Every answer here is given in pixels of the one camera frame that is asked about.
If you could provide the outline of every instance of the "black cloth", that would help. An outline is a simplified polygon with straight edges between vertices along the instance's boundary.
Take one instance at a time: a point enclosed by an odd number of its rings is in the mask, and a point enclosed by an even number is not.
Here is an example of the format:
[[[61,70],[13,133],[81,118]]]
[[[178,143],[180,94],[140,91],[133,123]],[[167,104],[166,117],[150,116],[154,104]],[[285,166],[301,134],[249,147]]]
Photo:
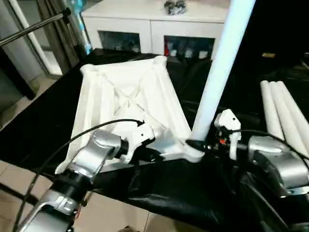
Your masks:
[[[152,54],[96,49],[0,132],[0,159],[36,171],[70,138],[82,84],[79,71],[82,65],[153,57]],[[190,126],[194,122],[209,68],[210,63],[206,60],[192,63],[185,59],[168,61],[168,72]],[[263,128],[261,103],[256,100],[260,98],[259,87],[254,92],[246,91],[243,85],[237,85],[241,81],[234,77],[230,79],[219,109],[235,109],[244,122],[243,128]],[[66,152],[67,148],[62,150],[44,169],[43,175],[52,178],[55,167],[65,159]],[[239,208],[223,169],[218,160],[206,155],[200,163],[180,159],[102,173],[94,187],[99,194],[209,231],[239,231],[247,226],[246,223],[249,224],[249,219]]]

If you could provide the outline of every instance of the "curtain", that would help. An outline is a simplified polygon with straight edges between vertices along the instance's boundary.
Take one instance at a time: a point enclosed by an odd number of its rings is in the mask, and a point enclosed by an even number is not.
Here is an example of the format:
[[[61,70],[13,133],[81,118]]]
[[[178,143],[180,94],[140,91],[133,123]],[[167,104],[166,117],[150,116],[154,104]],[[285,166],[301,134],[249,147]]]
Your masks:
[[[65,10],[63,2],[60,0],[36,0],[36,2],[42,20]],[[70,30],[70,24],[66,24],[63,19],[60,19],[46,25],[44,31],[62,73],[67,73],[79,62],[76,52],[78,45],[75,35]]]

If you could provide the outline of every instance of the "white wall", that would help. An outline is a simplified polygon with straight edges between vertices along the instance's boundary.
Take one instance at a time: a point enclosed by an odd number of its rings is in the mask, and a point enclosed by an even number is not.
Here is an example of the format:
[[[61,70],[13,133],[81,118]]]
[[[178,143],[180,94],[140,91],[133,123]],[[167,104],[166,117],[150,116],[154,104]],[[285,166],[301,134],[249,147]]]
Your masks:
[[[0,39],[19,31],[12,10],[5,0],[0,0]],[[24,38],[19,38],[3,47],[20,75],[28,82],[43,73],[39,62]]]

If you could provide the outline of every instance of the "white pole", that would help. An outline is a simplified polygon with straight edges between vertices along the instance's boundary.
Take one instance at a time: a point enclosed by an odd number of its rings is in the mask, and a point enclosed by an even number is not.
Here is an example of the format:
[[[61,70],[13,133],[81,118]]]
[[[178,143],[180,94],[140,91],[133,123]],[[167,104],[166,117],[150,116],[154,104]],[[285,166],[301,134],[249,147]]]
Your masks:
[[[23,28],[28,28],[29,27],[29,23],[26,20],[26,17],[23,13],[23,11],[20,9],[20,6],[18,4],[18,2],[16,0],[9,0],[11,7],[14,9],[21,25],[23,26]],[[35,37],[33,32],[30,32],[28,34],[28,37],[30,39],[30,41],[32,42],[35,50],[37,51],[39,57],[41,58],[43,64],[45,65],[45,67],[47,68],[48,72],[51,74],[54,74],[53,68],[51,67],[44,51],[42,50],[42,47],[40,46],[37,38]]]
[[[270,82],[269,84],[286,141],[296,149],[296,151],[308,156],[308,152],[293,121],[292,115],[285,104],[280,86],[276,82]]]
[[[275,103],[271,96],[268,81],[261,82],[261,91],[264,106],[264,115],[268,133],[284,139]]]
[[[305,116],[303,115],[300,108],[294,101],[291,93],[289,92],[285,84],[282,81],[279,81],[277,83],[280,86],[281,91],[283,92],[284,100],[293,117],[294,123],[297,126],[298,132],[300,136],[302,137],[302,140],[307,149],[307,152],[309,153],[309,123],[307,122]]]
[[[204,140],[231,72],[255,0],[232,0],[217,54],[212,62],[191,139]]]

